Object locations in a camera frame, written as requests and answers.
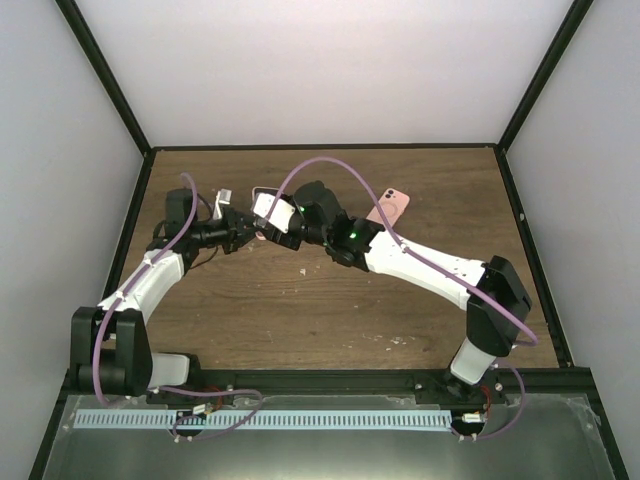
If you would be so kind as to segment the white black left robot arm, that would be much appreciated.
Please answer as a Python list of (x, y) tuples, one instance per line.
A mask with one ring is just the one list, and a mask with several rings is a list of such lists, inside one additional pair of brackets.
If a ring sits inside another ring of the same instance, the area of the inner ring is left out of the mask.
[(95, 307), (80, 307), (71, 320), (69, 382), (73, 389), (138, 397), (168, 387), (181, 403), (196, 402), (204, 392), (203, 377), (192, 371), (187, 354), (154, 353), (147, 323), (164, 296), (203, 250), (236, 252), (256, 231), (255, 217), (222, 204), (201, 220), (200, 195), (175, 189), (165, 198), (165, 218), (133, 273)]

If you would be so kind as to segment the plain pink phone case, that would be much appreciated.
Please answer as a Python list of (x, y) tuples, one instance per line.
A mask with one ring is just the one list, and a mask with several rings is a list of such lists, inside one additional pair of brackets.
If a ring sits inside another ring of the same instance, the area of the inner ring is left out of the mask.
[(264, 216), (268, 211), (267, 207), (264, 207), (260, 203), (260, 198), (262, 195), (271, 195), (274, 196), (277, 193), (278, 189), (273, 187), (264, 187), (264, 186), (256, 186), (252, 189), (252, 207), (251, 210), (253, 213), (258, 213), (259, 215)]

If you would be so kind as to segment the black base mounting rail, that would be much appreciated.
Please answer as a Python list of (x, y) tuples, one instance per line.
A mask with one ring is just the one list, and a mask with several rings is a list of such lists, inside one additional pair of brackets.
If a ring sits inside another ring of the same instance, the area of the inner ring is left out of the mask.
[[(584, 395), (599, 401), (599, 394), (589, 368), (518, 369), (526, 394)], [(443, 408), (479, 406), (489, 391), (492, 401), (520, 393), (515, 374), (499, 368), (485, 374), (481, 386), (454, 386), (453, 377), (444, 369), (404, 370), (203, 370), (178, 388), (195, 391), (224, 391), (227, 388), (254, 389), (265, 397), (389, 395), (413, 396), (418, 404), (437, 404)], [(187, 405), (195, 399), (172, 393), (147, 393), (152, 404)]]

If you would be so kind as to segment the light blue slotted strip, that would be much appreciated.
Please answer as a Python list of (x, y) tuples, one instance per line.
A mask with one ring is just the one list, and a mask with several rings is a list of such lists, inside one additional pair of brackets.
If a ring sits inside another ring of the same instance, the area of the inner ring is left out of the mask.
[(73, 417), (77, 429), (224, 430), (235, 424), (253, 430), (399, 430), (448, 431), (451, 413), (436, 410), (264, 410), (218, 411), (205, 418), (178, 420), (177, 410), (81, 409)]

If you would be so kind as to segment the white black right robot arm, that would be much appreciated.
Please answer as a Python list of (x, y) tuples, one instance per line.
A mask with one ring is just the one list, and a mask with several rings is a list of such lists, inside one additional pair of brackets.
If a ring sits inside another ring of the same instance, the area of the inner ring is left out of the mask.
[(292, 196), (256, 187), (252, 200), (267, 240), (291, 250), (303, 243), (320, 246), (342, 266), (404, 280), (465, 312), (465, 338), (444, 378), (451, 400), (471, 400), (485, 372), (511, 353), (532, 300), (508, 260), (445, 254), (392, 234), (381, 217), (351, 217), (320, 181)]

